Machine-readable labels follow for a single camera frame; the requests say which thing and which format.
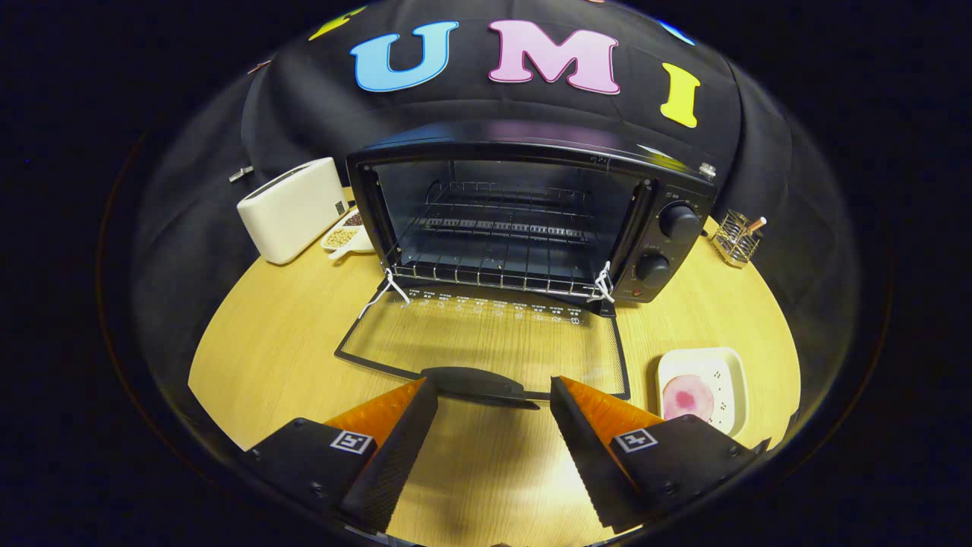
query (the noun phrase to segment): yellow letter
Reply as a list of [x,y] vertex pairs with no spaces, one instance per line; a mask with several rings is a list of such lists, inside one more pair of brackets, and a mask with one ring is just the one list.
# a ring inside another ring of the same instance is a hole
[[341,26],[342,24],[348,22],[348,20],[351,17],[356,16],[357,14],[363,12],[365,8],[367,8],[367,6],[364,6],[363,8],[358,8],[353,12],[348,12],[339,18],[334,18],[329,20],[328,22],[324,23],[324,26],[322,26],[320,30],[318,30],[317,32],[314,33],[313,36],[308,38],[307,41],[310,42],[311,40],[317,38],[318,36],[321,36],[322,34],[327,34],[328,32],[331,32],[338,26]]
[[701,82],[673,64],[663,62],[662,67],[671,77],[669,101],[662,105],[662,114],[687,128],[696,127],[699,121],[692,114],[692,109],[695,107],[695,89],[701,85]]

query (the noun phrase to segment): oven temperature markings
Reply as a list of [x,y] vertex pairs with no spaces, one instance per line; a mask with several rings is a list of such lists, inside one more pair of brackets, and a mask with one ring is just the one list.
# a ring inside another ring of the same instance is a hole
[[472,307],[472,313],[481,315],[484,312],[496,317],[502,317],[506,311],[510,311],[515,319],[532,319],[536,322],[549,321],[550,323],[564,323],[572,325],[582,324],[580,319],[581,310],[565,309],[559,306],[544,306],[540,304],[523,304],[519,302],[506,302],[502,300],[488,300],[484,298],[474,298],[468,296],[453,296],[445,293],[435,293],[417,289],[408,289],[409,296],[418,300],[418,305],[426,307],[429,302],[442,310],[452,310],[462,312],[464,307]]

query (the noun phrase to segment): white toaster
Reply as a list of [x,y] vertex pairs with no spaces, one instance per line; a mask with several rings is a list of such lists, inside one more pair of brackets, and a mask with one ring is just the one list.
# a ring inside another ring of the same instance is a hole
[[333,158],[294,167],[236,205],[260,255],[291,262],[348,210]]

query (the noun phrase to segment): oven door handle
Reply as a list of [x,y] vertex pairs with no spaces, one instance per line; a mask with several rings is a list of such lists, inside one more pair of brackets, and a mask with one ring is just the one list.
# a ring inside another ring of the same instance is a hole
[[497,407],[539,410],[524,396],[523,384],[496,373],[470,367],[432,367],[419,373],[439,395]]

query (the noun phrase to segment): pen holder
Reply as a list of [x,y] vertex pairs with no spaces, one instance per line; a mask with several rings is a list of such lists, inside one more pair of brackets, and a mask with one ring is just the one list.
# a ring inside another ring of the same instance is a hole
[[756,252],[762,235],[758,229],[751,230],[750,226],[752,223],[742,213],[730,209],[710,239],[722,260],[729,266],[744,267]]

